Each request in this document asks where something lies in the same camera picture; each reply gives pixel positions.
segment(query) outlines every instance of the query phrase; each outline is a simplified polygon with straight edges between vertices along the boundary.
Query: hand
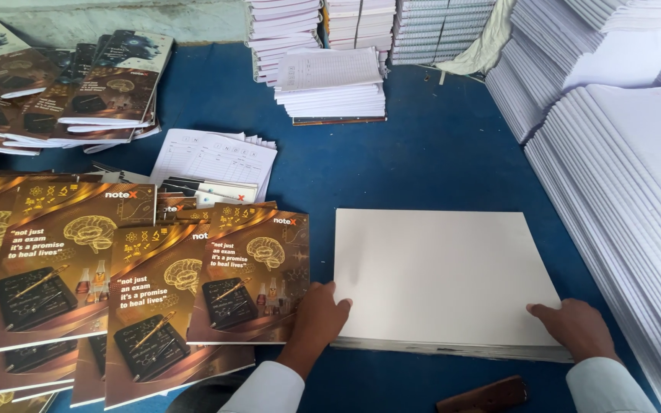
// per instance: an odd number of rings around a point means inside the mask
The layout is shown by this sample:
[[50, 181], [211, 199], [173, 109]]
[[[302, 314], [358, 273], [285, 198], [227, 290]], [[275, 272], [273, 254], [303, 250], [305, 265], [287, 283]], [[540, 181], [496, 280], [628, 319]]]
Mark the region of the hand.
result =
[[527, 311], [545, 324], [547, 332], [570, 351], [576, 363], [591, 357], [621, 362], [601, 313], [585, 301], [566, 298], [561, 309], [528, 304]]
[[330, 344], [348, 320], [353, 302], [346, 298], [335, 304], [333, 294], [335, 282], [326, 285], [310, 284], [303, 301], [298, 306], [298, 315], [292, 337], [285, 345], [277, 362], [296, 371], [306, 379], [315, 360]]

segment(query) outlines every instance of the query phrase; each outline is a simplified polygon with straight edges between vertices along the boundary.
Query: wall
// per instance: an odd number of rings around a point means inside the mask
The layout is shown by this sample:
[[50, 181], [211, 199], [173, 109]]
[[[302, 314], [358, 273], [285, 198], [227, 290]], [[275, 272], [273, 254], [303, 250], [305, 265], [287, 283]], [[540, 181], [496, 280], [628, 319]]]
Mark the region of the wall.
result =
[[0, 21], [37, 46], [74, 47], [116, 29], [177, 42], [243, 41], [242, 0], [0, 0]]

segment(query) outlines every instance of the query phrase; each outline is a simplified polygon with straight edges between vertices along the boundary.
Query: blue table surface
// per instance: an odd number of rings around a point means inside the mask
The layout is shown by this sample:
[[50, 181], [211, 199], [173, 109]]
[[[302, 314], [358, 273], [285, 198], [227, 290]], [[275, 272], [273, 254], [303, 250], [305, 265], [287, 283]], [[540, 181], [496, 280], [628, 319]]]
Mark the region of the blue table surface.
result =
[[[389, 120], [293, 127], [273, 90], [252, 81], [241, 43], [179, 47], [160, 81], [163, 130], [246, 132], [277, 142], [268, 200], [311, 216], [311, 279], [334, 273], [335, 208], [522, 211], [555, 288], [595, 306], [617, 352], [650, 398], [653, 392], [591, 274], [485, 86], [418, 66], [392, 66], [384, 82]], [[149, 175], [164, 132], [95, 154], [46, 149], [40, 156], [0, 155], [0, 169], [83, 171], [92, 159]], [[280, 346], [256, 348], [257, 363]], [[435, 411], [435, 402], [519, 374], [529, 400], [514, 411], [575, 411], [565, 383], [571, 365], [326, 349], [307, 381], [300, 411]], [[116, 408], [162, 412], [180, 390]], [[50, 411], [69, 408], [61, 392]]]

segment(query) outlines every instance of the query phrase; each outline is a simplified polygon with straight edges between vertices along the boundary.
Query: white sleeve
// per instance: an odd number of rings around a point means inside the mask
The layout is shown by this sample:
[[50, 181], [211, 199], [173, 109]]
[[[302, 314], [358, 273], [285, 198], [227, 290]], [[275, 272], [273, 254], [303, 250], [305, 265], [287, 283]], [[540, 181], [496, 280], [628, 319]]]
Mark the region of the white sleeve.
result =
[[305, 381], [294, 370], [265, 361], [218, 413], [295, 413], [303, 390]]
[[565, 377], [580, 413], [656, 413], [626, 367], [605, 357], [576, 364]]

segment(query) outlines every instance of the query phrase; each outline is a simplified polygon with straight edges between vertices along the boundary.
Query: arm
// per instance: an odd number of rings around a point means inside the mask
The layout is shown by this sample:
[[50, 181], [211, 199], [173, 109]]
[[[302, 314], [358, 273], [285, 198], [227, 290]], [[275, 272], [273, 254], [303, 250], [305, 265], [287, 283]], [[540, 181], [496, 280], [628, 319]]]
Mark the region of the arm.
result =
[[348, 320], [353, 302], [335, 304], [335, 283], [314, 282], [298, 307], [292, 330], [277, 361], [265, 361], [236, 390], [219, 413], [294, 413], [313, 364]]
[[621, 364], [601, 313], [568, 298], [561, 309], [528, 305], [547, 332], [570, 351], [575, 361], [565, 380], [582, 413], [656, 413], [644, 391]]

